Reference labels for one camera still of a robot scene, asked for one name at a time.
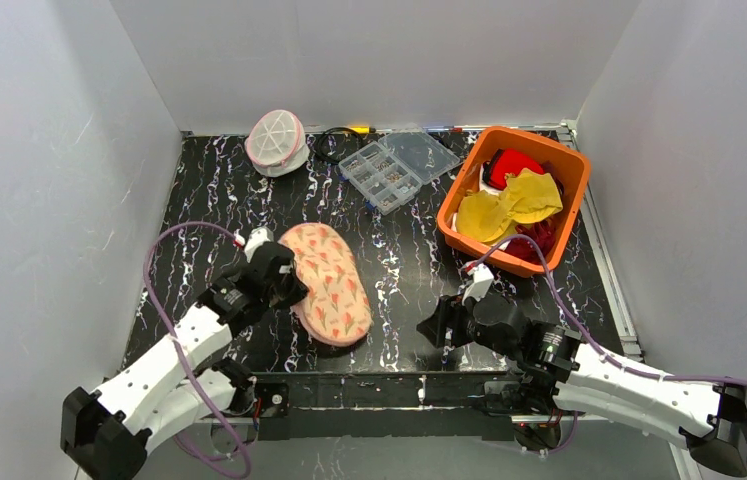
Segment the floral mesh laundry bag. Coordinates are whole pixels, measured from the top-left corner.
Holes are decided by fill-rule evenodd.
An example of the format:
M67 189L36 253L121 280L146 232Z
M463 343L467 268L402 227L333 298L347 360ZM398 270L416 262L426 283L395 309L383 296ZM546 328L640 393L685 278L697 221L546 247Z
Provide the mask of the floral mesh laundry bag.
M308 334L333 347L349 347L365 337L372 310L346 241L328 225L302 223L279 243L294 253L296 274L308 289L291 307Z

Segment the yellow bra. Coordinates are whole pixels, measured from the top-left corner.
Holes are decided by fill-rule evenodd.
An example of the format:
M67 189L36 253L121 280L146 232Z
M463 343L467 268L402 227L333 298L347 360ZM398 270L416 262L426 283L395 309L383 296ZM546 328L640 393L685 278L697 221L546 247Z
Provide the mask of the yellow bra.
M563 210L561 194L549 173L538 175L524 171L509 177L499 194L498 205L483 225L486 230L469 231L462 224L458 233L484 244L496 243L517 232L521 225L533 225L550 219Z

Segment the white round mesh laundry bag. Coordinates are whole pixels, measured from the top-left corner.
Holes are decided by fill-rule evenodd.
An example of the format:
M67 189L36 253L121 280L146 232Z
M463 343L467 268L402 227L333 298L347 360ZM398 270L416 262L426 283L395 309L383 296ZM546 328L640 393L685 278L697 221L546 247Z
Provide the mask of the white round mesh laundry bag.
M272 110L253 127L244 142L255 170L276 178L302 167L310 156L299 118L288 110Z

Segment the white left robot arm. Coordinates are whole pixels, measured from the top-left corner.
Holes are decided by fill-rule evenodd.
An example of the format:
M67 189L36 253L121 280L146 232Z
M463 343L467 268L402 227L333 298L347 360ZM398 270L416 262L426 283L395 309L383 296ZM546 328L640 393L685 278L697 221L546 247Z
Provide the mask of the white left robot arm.
M132 479L149 454L197 421L258 404L254 374L226 359L199 366L270 310L308 289L293 251L275 241L247 247L243 265L219 276L146 353L92 391L64 399L60 446L92 479Z

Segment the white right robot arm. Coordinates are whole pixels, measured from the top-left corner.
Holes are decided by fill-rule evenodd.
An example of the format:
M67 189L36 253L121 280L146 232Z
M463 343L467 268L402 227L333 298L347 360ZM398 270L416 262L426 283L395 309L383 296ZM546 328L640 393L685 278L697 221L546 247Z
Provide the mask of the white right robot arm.
M476 305L473 298L442 296L417 330L436 348L476 343L513 361L526 375L521 396L535 408L620 422L687 450L710 470L747 476L747 387L730 380L674 381L519 308L483 323Z

